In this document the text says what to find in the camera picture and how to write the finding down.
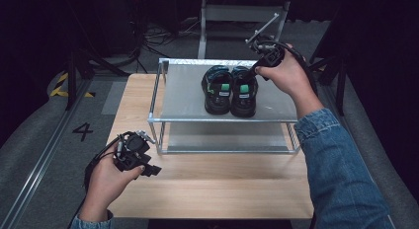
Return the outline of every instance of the printed number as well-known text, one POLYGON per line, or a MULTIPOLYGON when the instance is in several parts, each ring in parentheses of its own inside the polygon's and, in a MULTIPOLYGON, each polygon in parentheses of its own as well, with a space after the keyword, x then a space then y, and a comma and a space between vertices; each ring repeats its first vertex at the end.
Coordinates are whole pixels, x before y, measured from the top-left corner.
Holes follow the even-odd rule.
POLYGON ((85 122, 80 127, 74 129, 73 133, 83 133, 83 135, 81 137, 81 141, 83 142, 84 139, 86 139, 86 134, 93 132, 93 130, 89 130, 89 127, 90 127, 90 123, 85 122))

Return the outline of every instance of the metal frame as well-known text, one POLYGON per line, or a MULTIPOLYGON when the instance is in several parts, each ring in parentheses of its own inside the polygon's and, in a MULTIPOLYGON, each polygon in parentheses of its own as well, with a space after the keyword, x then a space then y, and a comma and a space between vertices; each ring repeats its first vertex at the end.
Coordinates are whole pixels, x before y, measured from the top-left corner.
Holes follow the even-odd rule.
POLYGON ((155 108, 155 104, 156 104, 156 98, 157 98, 157 92, 158 92, 158 87, 160 85, 160 75, 163 76, 164 79, 164 85, 166 85, 166 75, 169 69, 169 63, 176 63, 176 64, 191 64, 191 62, 195 63, 195 64, 232 64, 232 62, 234 62, 234 64, 236 65, 244 65, 244 66, 251 66, 255 61, 250 61, 250 60, 197 60, 197 59, 170 59, 170 58, 160 58, 159 59, 159 67, 157 70, 157 74, 156 74, 156 79, 155 79, 155 84, 154 84, 154 90, 153 90, 153 96, 151 99, 151 104, 150 104, 150 111, 148 114, 148 123, 151 129, 151 133, 153 138, 156 140, 156 148, 157 148, 157 152, 158 154, 177 154, 177 153, 275 153, 275 154, 296 154, 298 153, 298 151, 300 150, 300 146, 296 145, 296 141, 295 141, 295 136, 293 135, 293 131, 292 131, 292 124, 296 122, 296 120, 293 121, 281 121, 281 120, 261 120, 261 119, 229 119, 226 120, 226 122, 279 122, 279 123, 285 123, 287 125, 287 130, 289 133, 289 137, 291 140, 291 145, 293 147, 293 149, 288 149, 288 150, 234 150, 234 151, 230 151, 230 150, 226 150, 226 151, 219 151, 219 150, 193 150, 193 149, 183 149, 183 150, 164 150, 163 149, 163 136, 166 130, 166 122, 214 122, 213 119, 192 119, 192 118, 182 118, 182 119, 177 119, 177 118, 161 118, 161 117, 156 117, 154 115, 154 108, 155 108), (160 135, 157 137, 157 132, 156 132, 156 128, 154 123, 156 122, 160 122, 161 126, 160 126, 160 135))
POLYGON ((287 18, 290 1, 283 6, 232 6, 211 5, 207 0, 202 1, 201 6, 201 38, 198 48, 198 59, 205 59, 207 48, 207 21, 239 21, 239 22, 268 22, 274 14, 279 15, 279 24, 275 40, 280 39, 287 18))

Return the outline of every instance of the hand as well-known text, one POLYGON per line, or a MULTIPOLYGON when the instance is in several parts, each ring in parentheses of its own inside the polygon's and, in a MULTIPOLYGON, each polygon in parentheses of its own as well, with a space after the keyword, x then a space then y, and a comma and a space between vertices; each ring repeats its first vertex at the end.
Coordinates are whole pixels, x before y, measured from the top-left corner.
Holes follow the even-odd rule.
POLYGON ((144 171, 144 166, 139 166, 130 171, 121 172, 115 166, 113 154, 117 146, 118 142, 112 145, 93 170, 89 190, 79 215, 83 221, 108 220, 108 206, 121 195, 129 182, 144 171))
POLYGON ((290 95, 298 118, 323 108, 311 89, 304 70, 287 50, 284 60, 277 67, 256 67, 255 71, 271 79, 280 90, 290 95))
POLYGON ((310 83, 304 70, 293 55, 285 50, 283 61, 276 67, 256 67, 256 73, 271 79, 283 92, 294 96, 311 90, 310 83))

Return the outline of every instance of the shoe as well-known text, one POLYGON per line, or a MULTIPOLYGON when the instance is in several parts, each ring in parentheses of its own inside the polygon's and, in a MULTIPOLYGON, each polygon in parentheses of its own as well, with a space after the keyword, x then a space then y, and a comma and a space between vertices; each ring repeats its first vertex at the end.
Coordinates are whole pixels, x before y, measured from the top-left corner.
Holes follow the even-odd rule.
POLYGON ((232 76, 228 67, 215 65, 203 77, 201 86, 206 96, 206 111, 212 115, 224 115, 230 111, 232 76))
POLYGON ((243 66, 234 67, 231 75, 233 76, 231 113, 237 117, 255 115, 256 94, 259 88, 256 77, 251 77, 249 69, 243 66))

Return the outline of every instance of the metal stand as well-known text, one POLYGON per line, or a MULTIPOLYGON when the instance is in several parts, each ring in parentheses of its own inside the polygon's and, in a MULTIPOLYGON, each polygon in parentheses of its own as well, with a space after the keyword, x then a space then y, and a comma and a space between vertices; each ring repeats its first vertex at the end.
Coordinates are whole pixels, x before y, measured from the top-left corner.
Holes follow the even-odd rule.
POLYGON ((347 62, 348 58, 342 56, 334 56, 330 58, 324 58, 308 67, 310 71, 315 71, 324 65, 322 75, 318 79, 321 85, 330 85, 333 79, 338 75, 338 84, 336 90, 336 108, 339 115, 343 116, 343 98, 345 93, 345 82, 347 73, 347 62))
POLYGON ((278 29, 275 40, 280 39, 284 23, 287 18, 290 2, 283 6, 234 6, 234 5, 212 5, 203 0, 201 7, 201 38, 198 49, 198 59, 205 59, 207 47, 207 21, 237 21, 237 22, 264 22, 270 21, 274 14, 279 15, 278 29))
POLYGON ((69 55, 68 60, 68 101, 66 111, 70 110, 72 105, 77 99, 77 82, 76 82, 76 69, 79 71, 82 79, 92 79, 95 76, 90 60, 102 65, 109 69, 111 72, 119 76, 128 76, 129 73, 123 72, 113 64, 107 62, 103 58, 96 56, 84 49, 73 49, 69 55))

